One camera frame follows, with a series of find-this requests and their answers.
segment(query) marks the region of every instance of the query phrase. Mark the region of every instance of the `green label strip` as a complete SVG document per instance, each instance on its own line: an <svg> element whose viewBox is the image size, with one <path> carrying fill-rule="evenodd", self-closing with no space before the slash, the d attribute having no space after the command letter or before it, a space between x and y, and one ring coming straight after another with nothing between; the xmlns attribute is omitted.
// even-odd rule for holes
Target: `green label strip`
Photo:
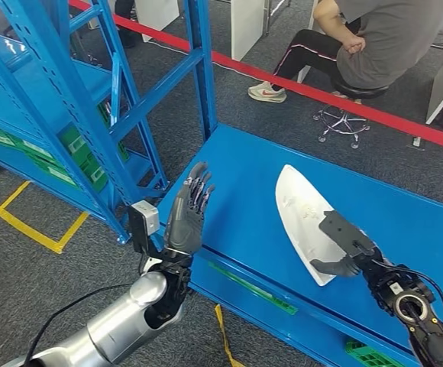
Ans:
<svg viewBox="0 0 443 367"><path fill-rule="evenodd" d="M274 297L273 295L272 295L270 293L268 293L266 291L264 291L263 289L257 287L254 284L248 283L248 281L245 281L244 279L237 277L235 274L232 274L229 271L225 270L223 268L220 268L218 265L214 264L213 262L208 262L208 265L211 268L214 268L217 271L222 273L223 275L225 275L227 278L232 279L232 281L235 281L235 282L238 283L243 287L245 287L254 294L256 294L259 297L262 297L265 300L271 302L272 304L275 304L275 306L278 306L281 310L287 312L290 315L294 315L295 313L297 312L297 307L291 306L291 304L287 304L287 303L284 302L284 300L280 300L279 298Z"/></svg>

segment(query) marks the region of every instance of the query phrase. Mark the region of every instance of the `silver robotic arm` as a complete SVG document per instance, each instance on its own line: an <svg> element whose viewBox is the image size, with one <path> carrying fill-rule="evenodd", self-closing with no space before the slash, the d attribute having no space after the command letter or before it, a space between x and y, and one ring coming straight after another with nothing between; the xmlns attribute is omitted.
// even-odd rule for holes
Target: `silver robotic arm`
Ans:
<svg viewBox="0 0 443 367"><path fill-rule="evenodd" d="M214 186L205 163L195 164L176 196L162 239L156 208L146 201L128 208L134 247L144 270L125 294L52 348L3 367L106 367L116 365L180 320L192 254L201 248L205 210ZM156 259L153 266L144 266Z"/></svg>

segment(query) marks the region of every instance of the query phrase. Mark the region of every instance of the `white shoe insole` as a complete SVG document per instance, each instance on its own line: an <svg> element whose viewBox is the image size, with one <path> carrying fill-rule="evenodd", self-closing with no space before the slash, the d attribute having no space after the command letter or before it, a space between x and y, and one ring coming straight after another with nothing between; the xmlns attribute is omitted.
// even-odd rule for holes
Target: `white shoe insole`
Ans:
<svg viewBox="0 0 443 367"><path fill-rule="evenodd" d="M275 202L287 236L308 271L320 286L335 278L315 270L309 262L334 262L346 254L318 228L324 211L333 210L300 172L285 165L275 185Z"/></svg>

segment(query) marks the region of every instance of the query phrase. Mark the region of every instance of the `black pants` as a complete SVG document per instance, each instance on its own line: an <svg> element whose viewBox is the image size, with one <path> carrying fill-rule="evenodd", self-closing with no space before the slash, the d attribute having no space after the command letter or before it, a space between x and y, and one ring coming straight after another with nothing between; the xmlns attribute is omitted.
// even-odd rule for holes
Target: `black pants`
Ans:
<svg viewBox="0 0 443 367"><path fill-rule="evenodd" d="M356 34L361 27L361 20L346 24L347 28ZM337 67L337 53L342 43L326 34L309 29L297 32L287 47L284 56L274 70L274 74L286 79L293 79L306 66L326 73L331 78L342 78Z"/></svg>
<svg viewBox="0 0 443 367"><path fill-rule="evenodd" d="M115 14L120 17L130 19L131 17L131 9L134 8L135 0L116 0L115 2ZM129 31L126 28L119 27L122 30Z"/></svg>

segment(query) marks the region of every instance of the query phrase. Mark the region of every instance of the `nike logo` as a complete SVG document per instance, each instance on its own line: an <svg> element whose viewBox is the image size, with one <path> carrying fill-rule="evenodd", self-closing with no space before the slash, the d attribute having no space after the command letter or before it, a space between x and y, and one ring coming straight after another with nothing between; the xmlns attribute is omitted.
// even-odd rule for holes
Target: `nike logo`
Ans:
<svg viewBox="0 0 443 367"><path fill-rule="evenodd" d="M267 93L265 89L261 93L263 96L269 96L269 97L272 97L272 96L275 96L277 93Z"/></svg>

